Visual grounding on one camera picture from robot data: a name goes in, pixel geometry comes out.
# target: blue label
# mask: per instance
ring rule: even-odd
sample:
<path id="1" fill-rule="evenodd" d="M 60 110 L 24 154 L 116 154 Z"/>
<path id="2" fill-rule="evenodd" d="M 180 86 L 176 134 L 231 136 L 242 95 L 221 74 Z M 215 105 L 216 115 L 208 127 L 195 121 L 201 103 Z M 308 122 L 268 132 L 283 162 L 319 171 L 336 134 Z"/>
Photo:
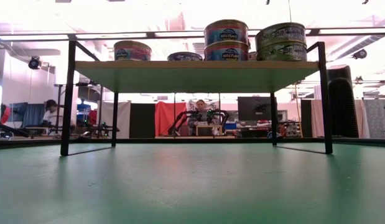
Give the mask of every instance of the blue label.
<path id="1" fill-rule="evenodd" d="M 130 59 L 130 52 L 124 49 L 118 49 L 115 52 L 115 60 Z"/>
<path id="2" fill-rule="evenodd" d="M 241 49 L 223 48 L 207 52 L 206 60 L 240 61 L 248 60 L 248 55 Z"/>
<path id="3" fill-rule="evenodd" d="M 205 34 L 206 45 L 224 40 L 237 40 L 248 43 L 248 37 L 245 30 L 231 28 L 213 29 L 208 30 L 208 32 Z"/>

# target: camera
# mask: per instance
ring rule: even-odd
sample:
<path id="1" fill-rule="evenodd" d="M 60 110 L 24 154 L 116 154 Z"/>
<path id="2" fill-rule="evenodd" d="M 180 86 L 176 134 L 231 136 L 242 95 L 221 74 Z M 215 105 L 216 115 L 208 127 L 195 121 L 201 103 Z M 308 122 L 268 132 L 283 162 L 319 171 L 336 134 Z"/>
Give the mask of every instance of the camera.
<path id="1" fill-rule="evenodd" d="M 28 67 L 33 70 L 39 70 L 42 67 L 42 62 L 39 56 L 33 56 L 28 63 Z"/>

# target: stacked cans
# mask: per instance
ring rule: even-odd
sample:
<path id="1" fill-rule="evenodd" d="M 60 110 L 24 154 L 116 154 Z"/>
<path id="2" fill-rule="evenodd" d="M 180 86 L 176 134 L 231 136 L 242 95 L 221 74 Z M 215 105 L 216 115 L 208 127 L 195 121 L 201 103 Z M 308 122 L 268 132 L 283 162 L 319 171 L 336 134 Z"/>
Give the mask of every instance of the stacked cans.
<path id="1" fill-rule="evenodd" d="M 205 33 L 205 60 L 246 61 L 249 59 L 248 26 L 225 19 L 209 24 Z"/>
<path id="2" fill-rule="evenodd" d="M 305 27 L 295 22 L 275 24 L 256 35 L 257 60 L 307 61 Z"/>

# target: shelf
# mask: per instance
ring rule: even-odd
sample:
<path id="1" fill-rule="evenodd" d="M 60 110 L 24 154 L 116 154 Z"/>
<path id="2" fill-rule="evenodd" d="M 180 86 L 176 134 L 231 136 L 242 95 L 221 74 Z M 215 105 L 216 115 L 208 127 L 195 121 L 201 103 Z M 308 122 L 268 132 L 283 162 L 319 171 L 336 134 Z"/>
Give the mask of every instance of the shelf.
<path id="1" fill-rule="evenodd" d="M 269 93 L 318 71 L 318 62 L 76 62 L 76 71 L 119 93 Z"/>

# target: black speaker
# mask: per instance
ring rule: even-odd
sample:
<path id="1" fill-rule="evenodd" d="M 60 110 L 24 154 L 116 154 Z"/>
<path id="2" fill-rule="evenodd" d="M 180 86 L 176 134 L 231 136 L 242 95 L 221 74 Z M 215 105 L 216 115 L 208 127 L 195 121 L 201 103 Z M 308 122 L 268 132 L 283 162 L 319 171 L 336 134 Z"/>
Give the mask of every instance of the black speaker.
<path id="1" fill-rule="evenodd" d="M 327 70 L 332 135 L 358 138 L 353 84 L 350 67 L 345 65 Z"/>

